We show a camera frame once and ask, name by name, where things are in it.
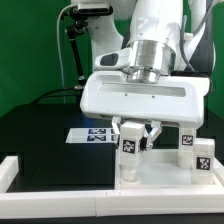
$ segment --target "cylindrical joint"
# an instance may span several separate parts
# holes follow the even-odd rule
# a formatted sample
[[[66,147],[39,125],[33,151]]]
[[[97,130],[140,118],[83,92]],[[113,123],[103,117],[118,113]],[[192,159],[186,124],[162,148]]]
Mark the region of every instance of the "cylindrical joint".
[[[158,83],[160,75],[169,75],[174,68],[176,54],[168,45],[151,40],[135,41],[129,82]]]

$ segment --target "green backdrop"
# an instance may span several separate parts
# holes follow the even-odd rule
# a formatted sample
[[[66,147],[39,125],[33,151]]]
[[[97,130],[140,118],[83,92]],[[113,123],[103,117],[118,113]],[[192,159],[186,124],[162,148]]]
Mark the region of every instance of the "green backdrop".
[[[61,88],[56,45],[56,20],[69,0],[0,1],[0,116],[20,104],[30,103],[42,93]],[[184,0],[185,13],[189,13]],[[214,9],[214,41],[217,63],[212,75],[214,92],[206,100],[210,110],[224,119],[224,4]],[[116,22],[123,34],[129,21]],[[65,86],[73,86],[76,68],[70,44],[61,23],[61,44],[65,68]],[[91,48],[88,34],[78,39],[85,74],[91,74]]]

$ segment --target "cable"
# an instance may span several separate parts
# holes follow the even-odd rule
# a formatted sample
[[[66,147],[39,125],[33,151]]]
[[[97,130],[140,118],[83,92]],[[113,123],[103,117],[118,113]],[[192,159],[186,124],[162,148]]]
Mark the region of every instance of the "cable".
[[[42,100],[43,98],[46,98],[46,97],[48,97],[49,95],[51,95],[51,94],[54,94],[54,93],[60,93],[60,92],[65,92],[65,91],[74,91],[74,88],[72,87],[72,88],[63,88],[63,89],[55,89],[55,90],[51,90],[51,91],[49,91],[49,92],[46,92],[46,93],[44,93],[44,94],[42,94],[40,97],[38,97],[37,99],[35,99],[35,100],[33,100],[32,102],[31,102],[31,104],[37,104],[40,100]]]
[[[185,64],[187,65],[187,68],[189,68],[192,72],[194,72],[195,70],[192,67],[192,65],[190,64],[190,62],[188,61],[188,59],[185,55],[185,52],[184,52],[184,43],[185,43],[184,33],[185,33],[185,29],[186,29],[186,23],[187,23],[187,16],[185,15],[183,17],[182,25],[181,25],[181,29],[180,29],[180,53],[181,53],[181,56],[182,56]]]
[[[211,11],[212,11],[212,8],[215,4],[215,1],[216,0],[212,0],[211,4],[209,5],[208,9],[207,9],[207,12],[205,13],[200,25],[198,26],[198,28],[193,32],[193,35],[195,36],[200,30],[201,28],[203,27],[203,25],[205,24],[206,20],[208,19]]]
[[[58,57],[59,57],[59,62],[60,62],[60,69],[61,69],[61,82],[62,82],[62,87],[65,88],[65,75],[64,75],[64,66],[63,66],[63,60],[62,60],[62,54],[61,54],[61,43],[60,43],[60,20],[64,12],[75,6],[74,4],[68,5],[65,8],[63,8],[58,16],[57,19],[57,27],[56,27],[56,32],[57,32],[57,48],[58,48]]]

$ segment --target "black tabletop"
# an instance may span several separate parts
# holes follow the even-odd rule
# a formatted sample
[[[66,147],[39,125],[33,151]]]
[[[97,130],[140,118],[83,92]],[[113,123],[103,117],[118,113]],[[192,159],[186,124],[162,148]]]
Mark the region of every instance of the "black tabletop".
[[[215,138],[216,157],[224,160],[224,121],[206,111],[200,137]],[[20,171],[8,192],[100,190],[114,188],[114,144],[65,144],[70,128],[111,127],[85,117],[78,106],[22,105],[0,118],[0,162],[19,156]],[[177,148],[178,130],[165,128],[155,147]],[[22,223],[223,223],[222,214],[91,217],[22,220]],[[0,220],[21,223],[21,220]]]

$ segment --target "white plastic casing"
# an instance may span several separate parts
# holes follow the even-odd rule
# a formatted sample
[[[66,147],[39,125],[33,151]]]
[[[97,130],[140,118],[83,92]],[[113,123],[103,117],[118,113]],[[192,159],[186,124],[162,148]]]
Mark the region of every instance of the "white plastic casing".
[[[139,40],[158,41],[176,51],[182,13],[181,0],[138,0],[131,22],[129,43]]]
[[[160,77],[156,86],[127,83],[126,79],[127,75],[119,71],[93,73],[82,96],[82,111],[92,118],[158,120],[185,128],[199,128],[203,124],[208,79]]]

